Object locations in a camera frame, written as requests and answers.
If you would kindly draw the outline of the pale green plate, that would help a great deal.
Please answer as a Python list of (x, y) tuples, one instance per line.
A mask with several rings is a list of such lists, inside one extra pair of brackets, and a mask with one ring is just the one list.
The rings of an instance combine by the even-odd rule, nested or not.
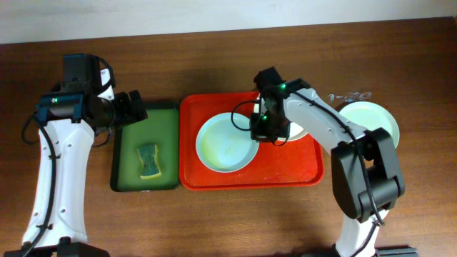
[(394, 147), (398, 147), (400, 139), (398, 124), (393, 115), (384, 107), (368, 101), (357, 101), (343, 107), (339, 113), (368, 130), (385, 129), (391, 135)]

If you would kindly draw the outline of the light blue plate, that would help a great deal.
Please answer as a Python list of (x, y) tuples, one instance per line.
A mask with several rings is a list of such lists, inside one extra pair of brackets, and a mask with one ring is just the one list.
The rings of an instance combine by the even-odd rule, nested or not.
[(248, 166), (259, 149), (259, 142), (247, 131), (249, 119), (238, 113), (221, 113), (208, 119), (196, 135), (199, 161), (217, 173), (233, 173)]

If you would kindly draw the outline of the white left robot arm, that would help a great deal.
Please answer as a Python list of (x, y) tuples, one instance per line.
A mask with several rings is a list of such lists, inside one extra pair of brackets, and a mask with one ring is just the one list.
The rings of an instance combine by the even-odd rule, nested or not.
[(42, 96), (30, 117), (41, 151), (34, 207), (21, 248), (5, 256), (107, 256), (89, 245), (84, 223), (89, 153), (99, 133), (146, 117), (138, 91)]

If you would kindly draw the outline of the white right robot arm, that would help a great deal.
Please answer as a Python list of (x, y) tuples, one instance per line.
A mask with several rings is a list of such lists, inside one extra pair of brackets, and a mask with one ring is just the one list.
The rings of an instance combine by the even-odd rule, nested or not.
[(312, 256), (416, 256), (414, 248), (377, 248), (386, 214), (406, 190), (393, 139), (344, 118), (303, 79), (255, 79), (258, 111), (251, 137), (275, 143), (294, 122), (331, 155), (333, 195), (344, 213), (341, 234), (331, 248)]

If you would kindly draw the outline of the yellow green sponge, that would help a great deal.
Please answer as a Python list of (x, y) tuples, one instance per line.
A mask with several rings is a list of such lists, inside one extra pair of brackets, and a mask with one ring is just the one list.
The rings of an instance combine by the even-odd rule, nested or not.
[(141, 168), (140, 178), (142, 180), (153, 179), (161, 175), (159, 165), (159, 149), (156, 144), (147, 144), (137, 148)]

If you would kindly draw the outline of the cream white plate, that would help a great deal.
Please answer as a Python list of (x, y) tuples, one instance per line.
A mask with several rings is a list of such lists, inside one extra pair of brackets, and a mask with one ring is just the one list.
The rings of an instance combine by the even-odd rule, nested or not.
[[(253, 112), (258, 113), (259, 112), (259, 100), (260, 100), (260, 95), (257, 96), (256, 98), (256, 103), (254, 104), (253, 107)], [(307, 131), (305, 131), (301, 126), (298, 124), (291, 122), (290, 123), (290, 131), (289, 131), (289, 137), (288, 141), (296, 141), (308, 134)]]

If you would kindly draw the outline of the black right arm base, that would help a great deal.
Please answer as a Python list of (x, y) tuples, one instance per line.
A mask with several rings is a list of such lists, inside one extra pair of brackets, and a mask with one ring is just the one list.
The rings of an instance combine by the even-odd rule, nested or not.
[(419, 257), (416, 248), (376, 248), (373, 257)]

